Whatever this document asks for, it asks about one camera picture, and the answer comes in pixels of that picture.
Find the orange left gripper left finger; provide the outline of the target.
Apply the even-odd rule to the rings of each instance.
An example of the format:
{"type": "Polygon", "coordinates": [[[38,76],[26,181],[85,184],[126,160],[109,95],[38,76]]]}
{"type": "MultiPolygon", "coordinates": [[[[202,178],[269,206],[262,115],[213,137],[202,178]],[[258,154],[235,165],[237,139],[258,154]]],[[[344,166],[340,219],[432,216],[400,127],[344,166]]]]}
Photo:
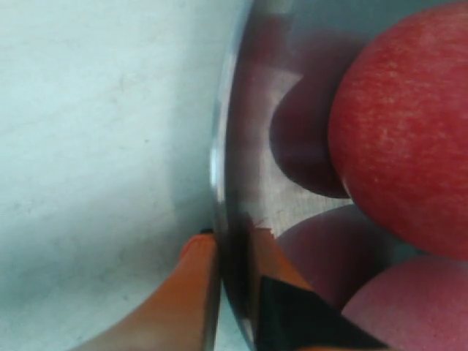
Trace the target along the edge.
{"type": "Polygon", "coordinates": [[[213,350],[219,316],[219,250],[212,230],[194,235],[151,296],[76,350],[213,350]]]}

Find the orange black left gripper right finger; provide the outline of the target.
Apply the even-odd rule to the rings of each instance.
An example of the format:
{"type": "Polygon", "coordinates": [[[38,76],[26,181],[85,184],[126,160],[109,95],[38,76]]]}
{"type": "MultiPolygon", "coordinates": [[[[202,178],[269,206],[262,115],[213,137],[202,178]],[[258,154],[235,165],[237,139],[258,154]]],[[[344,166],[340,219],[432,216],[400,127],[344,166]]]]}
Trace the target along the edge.
{"type": "Polygon", "coordinates": [[[267,228],[249,235],[249,274],[256,350],[388,350],[316,294],[267,228]]]}

